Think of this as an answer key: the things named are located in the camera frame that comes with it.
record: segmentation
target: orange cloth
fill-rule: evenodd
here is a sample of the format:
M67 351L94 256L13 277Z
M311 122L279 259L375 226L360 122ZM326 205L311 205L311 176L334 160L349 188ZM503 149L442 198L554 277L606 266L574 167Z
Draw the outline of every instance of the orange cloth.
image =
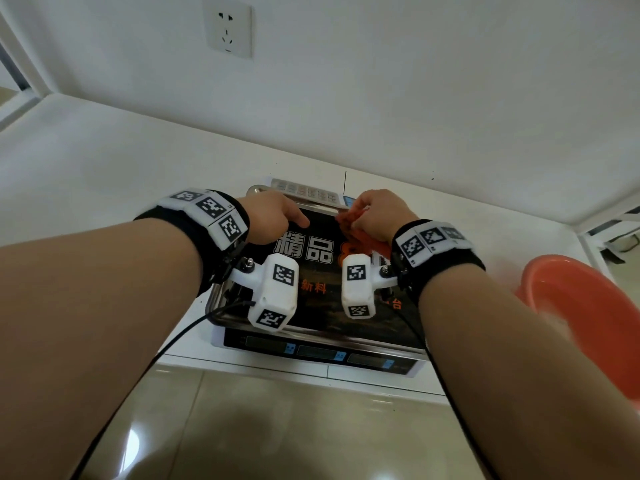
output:
M372 236L364 232L362 229L351 228L351 224L356 222L356 220L358 220L366 211L367 209L341 212L335 217L335 220L338 221L338 224L340 224L340 230L350 242L357 242L362 245L364 248L364 254L371 254L372 251L376 251L385 258L391 259L391 246L386 242L373 239Z

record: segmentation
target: hand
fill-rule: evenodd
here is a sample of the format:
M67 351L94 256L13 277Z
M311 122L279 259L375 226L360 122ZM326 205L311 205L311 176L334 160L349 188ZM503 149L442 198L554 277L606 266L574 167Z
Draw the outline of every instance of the hand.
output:
M290 199L276 190L237 199L249 214L251 222L247 242L268 244L277 241L289 228L289 221L309 227L309 219Z
M351 210L369 209L351 228L362 229L379 241L391 244L400 227L418 220L407 204L390 190L367 190L351 206Z

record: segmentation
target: white table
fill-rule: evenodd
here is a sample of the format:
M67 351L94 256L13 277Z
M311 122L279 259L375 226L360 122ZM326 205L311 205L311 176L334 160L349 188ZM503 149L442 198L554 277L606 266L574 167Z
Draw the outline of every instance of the white table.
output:
M63 95L46 97L0 133L0 175L0 244L128 221L183 187L244 195L271 175L351 196L389 188L418 215L459 227L510 289L541 254L588 263L560 223ZM172 336L204 313L206 297ZM197 326L162 362L446 403L430 364L409 379L216 348L211 327Z

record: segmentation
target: black wristband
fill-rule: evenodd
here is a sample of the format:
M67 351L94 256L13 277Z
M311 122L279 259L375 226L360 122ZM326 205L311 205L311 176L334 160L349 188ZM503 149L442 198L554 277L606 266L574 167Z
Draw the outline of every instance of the black wristband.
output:
M396 232L391 244L391 266L398 277L398 286L406 290L407 295L416 306L418 305L420 293L427 286L427 283L444 270L459 264L475 264L486 271L484 263L471 249L452 249L444 253L434 254L427 261L416 267L412 267L407 263L407 259L402 250L400 250L396 238L412 227L428 222L431 222L431 220L420 219L405 224Z
M235 206L238 214L240 214L244 223L249 227L249 215L246 213L240 202L225 193L219 191L216 192ZM156 206L153 209L140 214L134 220L137 221L139 219L149 218L160 219L178 227L178 229L185 233L196 247L202 261L202 280L200 282L198 295L201 295L210 288L214 278L218 278L216 281L222 281L224 279L224 276L217 276L217 274L227 274L228 271L230 271L229 264L225 263L225 257L231 254L237 254L235 251L238 250L239 246L244 246L244 239L248 233L247 232L241 236L232 248L221 251L218 249L215 242L213 242L213 239L209 235L206 227L198 224L182 210L171 210Z

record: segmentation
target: digital scale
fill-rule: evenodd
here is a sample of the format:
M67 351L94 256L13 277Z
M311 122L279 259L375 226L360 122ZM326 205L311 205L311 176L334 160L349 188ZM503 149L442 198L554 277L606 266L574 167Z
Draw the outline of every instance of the digital scale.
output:
M267 256L281 253L299 265L297 309L283 329L274 333L249 323L249 308L238 307L212 318L212 344L285 358L343 365L413 377L428 357L424 344L411 331L422 332L417 308L397 286L376 290L376 313L372 318L349 318L341 302L342 261L358 250L340 231L335 216L350 208L354 199L344 195L273 178L268 185L247 191L274 188L302 209L311 224L302 229L290 223L276 243L247 244L243 254L263 264ZM386 264L384 258L375 266ZM206 312L238 300L251 300L252 290L228 280L211 290Z

